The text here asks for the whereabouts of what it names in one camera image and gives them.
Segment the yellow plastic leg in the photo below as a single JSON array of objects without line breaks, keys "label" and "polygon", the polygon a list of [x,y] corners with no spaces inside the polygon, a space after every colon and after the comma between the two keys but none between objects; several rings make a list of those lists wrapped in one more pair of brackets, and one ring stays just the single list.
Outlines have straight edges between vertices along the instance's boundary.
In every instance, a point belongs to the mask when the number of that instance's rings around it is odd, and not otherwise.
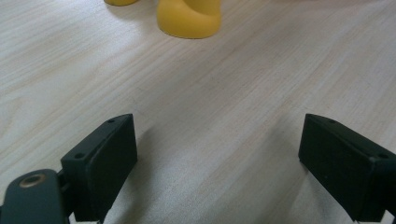
[{"label": "yellow plastic leg", "polygon": [[206,38],[221,25],[221,0],[159,0],[157,23],[166,34],[181,38]]},{"label": "yellow plastic leg", "polygon": [[115,7],[129,6],[135,3],[136,1],[138,0],[104,0],[105,3]]}]

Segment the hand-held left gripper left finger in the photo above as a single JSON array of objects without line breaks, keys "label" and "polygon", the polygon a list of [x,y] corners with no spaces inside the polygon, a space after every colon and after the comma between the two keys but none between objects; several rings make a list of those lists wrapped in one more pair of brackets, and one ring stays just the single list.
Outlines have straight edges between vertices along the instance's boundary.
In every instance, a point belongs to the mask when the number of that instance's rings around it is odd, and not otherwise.
[{"label": "hand-held left gripper left finger", "polygon": [[102,123],[61,158],[77,221],[104,221],[137,162],[134,117]]}]

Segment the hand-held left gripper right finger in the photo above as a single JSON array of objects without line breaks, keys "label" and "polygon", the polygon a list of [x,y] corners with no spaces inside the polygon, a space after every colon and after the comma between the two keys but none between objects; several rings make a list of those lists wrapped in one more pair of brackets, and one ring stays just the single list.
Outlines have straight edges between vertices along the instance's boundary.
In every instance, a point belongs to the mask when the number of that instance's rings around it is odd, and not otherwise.
[{"label": "hand-held left gripper right finger", "polygon": [[396,154],[340,122],[304,118],[298,157],[354,221],[396,221]]}]

